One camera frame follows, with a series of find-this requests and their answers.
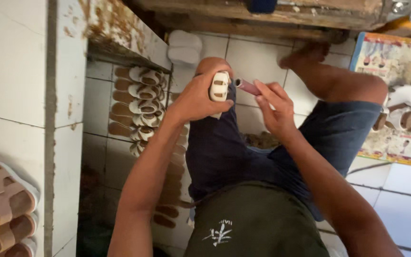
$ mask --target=hand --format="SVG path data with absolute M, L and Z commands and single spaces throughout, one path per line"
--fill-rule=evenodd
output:
M 261 91 L 261 95 L 255 98 L 263 112 L 266 128 L 285 143 L 297 130 L 294 125 L 293 101 L 276 82 L 265 85 L 255 80 L 254 85 Z
M 232 100 L 213 102 L 209 98 L 209 87 L 215 73 L 220 70 L 231 70 L 231 68 L 225 63 L 216 63 L 205 73 L 194 77 L 179 98 L 168 108 L 168 113 L 175 116 L 179 122 L 185 123 L 227 112 L 234 105 Z

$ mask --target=printed logo on shirt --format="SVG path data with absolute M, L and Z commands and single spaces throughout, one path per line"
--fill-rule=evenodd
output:
M 232 221 L 231 220 L 227 220 L 224 219 L 222 221 L 220 221 L 218 224 L 221 224 L 221 228 L 220 231 L 218 230 L 214 230 L 214 229 L 210 229 L 210 235 L 208 235 L 207 237 L 204 237 L 202 240 L 205 239 L 212 239 L 214 240 L 213 246 L 217 246 L 218 244 L 222 244 L 222 243 L 228 243 L 229 239 L 231 239 L 230 236 L 226 236 L 229 232 L 231 232 L 232 230 L 227 230 L 225 231 L 225 227 L 226 225 L 232 226 Z

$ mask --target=white print on shirt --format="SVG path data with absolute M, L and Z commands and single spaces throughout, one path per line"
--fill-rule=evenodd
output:
M 213 243 L 213 246 L 215 246 L 215 247 L 216 247 L 216 245 L 218 245 L 218 244 L 228 243 L 228 242 L 229 242 L 229 241 L 225 241 L 225 239 L 231 239 L 231 237 L 225 236 L 227 233 L 229 233 L 229 232 L 232 231 L 232 230 L 225 231 L 225 224 L 229 224 L 229 225 L 232 226 L 232 221 L 231 221 L 231 220 L 226 220 L 226 219 L 224 219 L 224 220 L 220 221 L 218 224 L 221 224 L 221 229 L 220 229 L 220 231 L 216 231 L 216 230 L 214 230 L 214 229 L 210 229 L 210 235 L 207 236 L 207 237 L 204 237 L 204 238 L 202 239 L 202 240 L 205 240 L 205 239 L 207 239 L 207 238 L 210 237 L 210 238 L 212 238 L 213 240 L 216 240 L 216 241 Z

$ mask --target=pink sandpaper roll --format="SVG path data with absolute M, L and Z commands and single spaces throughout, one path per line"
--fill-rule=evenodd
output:
M 253 85 L 252 83 L 244 79 L 240 79 L 240 78 L 236 79 L 236 87 L 254 96 L 261 95 L 261 91 L 255 85 Z

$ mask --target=navy shorts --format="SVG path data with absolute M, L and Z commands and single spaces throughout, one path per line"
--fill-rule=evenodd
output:
M 236 102 L 236 87 L 228 99 Z M 372 102 L 318 101 L 299 127 L 305 139 L 340 174 L 346 176 L 351 162 L 374 125 L 381 106 Z M 299 170 L 281 145 L 271 150 L 246 147 L 239 135 L 235 106 L 221 118 L 191 122 L 186 163 L 191 175 L 194 201 L 242 181 L 263 181 L 287 190 L 302 201 L 315 220 L 323 220 Z

